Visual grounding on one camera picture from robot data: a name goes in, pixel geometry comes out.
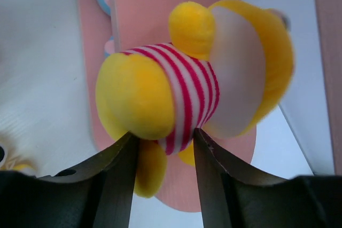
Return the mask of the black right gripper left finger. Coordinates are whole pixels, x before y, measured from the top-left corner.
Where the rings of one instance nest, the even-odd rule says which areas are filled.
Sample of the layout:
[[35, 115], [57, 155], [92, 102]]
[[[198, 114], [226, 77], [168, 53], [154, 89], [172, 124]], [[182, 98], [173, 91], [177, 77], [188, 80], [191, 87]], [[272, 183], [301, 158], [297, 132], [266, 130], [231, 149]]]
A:
[[1, 227], [128, 227], [139, 140], [130, 133], [59, 172], [1, 172]]

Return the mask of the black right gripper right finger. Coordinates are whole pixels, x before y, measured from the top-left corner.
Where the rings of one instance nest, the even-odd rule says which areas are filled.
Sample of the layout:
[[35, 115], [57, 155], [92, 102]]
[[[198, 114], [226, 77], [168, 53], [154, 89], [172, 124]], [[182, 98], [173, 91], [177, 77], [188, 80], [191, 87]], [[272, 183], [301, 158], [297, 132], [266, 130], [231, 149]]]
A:
[[287, 180], [194, 132], [197, 184], [204, 227], [341, 227], [341, 177]]

